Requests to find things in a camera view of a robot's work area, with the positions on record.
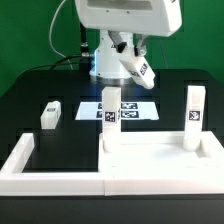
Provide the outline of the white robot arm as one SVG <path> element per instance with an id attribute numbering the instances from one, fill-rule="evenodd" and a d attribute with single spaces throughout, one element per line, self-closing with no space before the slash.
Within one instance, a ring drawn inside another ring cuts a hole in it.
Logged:
<path id="1" fill-rule="evenodd" d="M 146 40 L 168 37 L 182 25 L 180 0 L 74 0 L 81 24 L 100 32 L 93 80 L 134 80 L 153 86 Z"/>

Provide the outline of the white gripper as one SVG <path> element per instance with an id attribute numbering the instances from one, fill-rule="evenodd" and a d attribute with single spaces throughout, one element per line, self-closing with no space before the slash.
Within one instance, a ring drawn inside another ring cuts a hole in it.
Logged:
<path id="1" fill-rule="evenodd" d="M 147 53 L 147 35 L 168 37 L 182 25 L 179 0 L 74 0 L 86 28 L 108 30 L 116 51 L 127 43 L 120 32 L 137 34 L 135 56 Z"/>

